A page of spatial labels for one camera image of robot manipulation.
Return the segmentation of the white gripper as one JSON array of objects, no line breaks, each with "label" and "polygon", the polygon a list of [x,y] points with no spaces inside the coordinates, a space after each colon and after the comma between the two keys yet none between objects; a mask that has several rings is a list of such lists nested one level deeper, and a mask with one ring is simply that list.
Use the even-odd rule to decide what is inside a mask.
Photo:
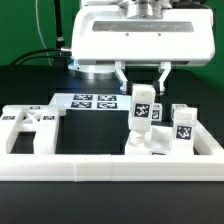
[{"label": "white gripper", "polygon": [[210,9],[166,9],[160,19],[126,18],[117,6],[89,6],[75,19],[72,56],[80,64],[115,62],[120,90],[128,93],[121,62],[157,64],[156,94],[165,92],[171,63],[203,66],[215,54],[213,13]]}]

